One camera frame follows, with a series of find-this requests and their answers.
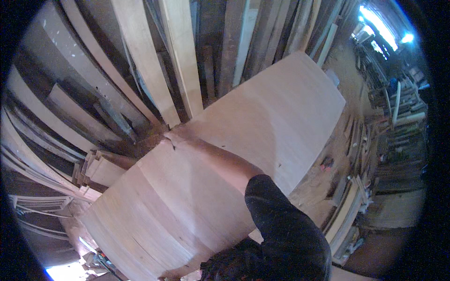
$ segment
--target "person's arm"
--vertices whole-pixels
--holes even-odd
[[[208,164],[242,194],[245,194],[245,188],[252,177],[264,174],[260,168],[236,154],[196,138],[185,127],[166,132],[164,136],[172,142],[176,149],[194,152],[199,159]]]

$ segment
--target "black sleeve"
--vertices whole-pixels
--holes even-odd
[[[325,236],[268,175],[250,179],[245,203],[264,238],[261,246],[268,259],[291,268],[301,264],[303,273],[329,275],[331,251]]]

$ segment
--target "plywood sheet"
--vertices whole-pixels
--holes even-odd
[[[345,100],[294,53],[209,106],[187,126],[270,175],[288,195],[314,163]],[[189,152],[161,143],[82,218],[130,279],[183,276],[254,229],[242,194]]]

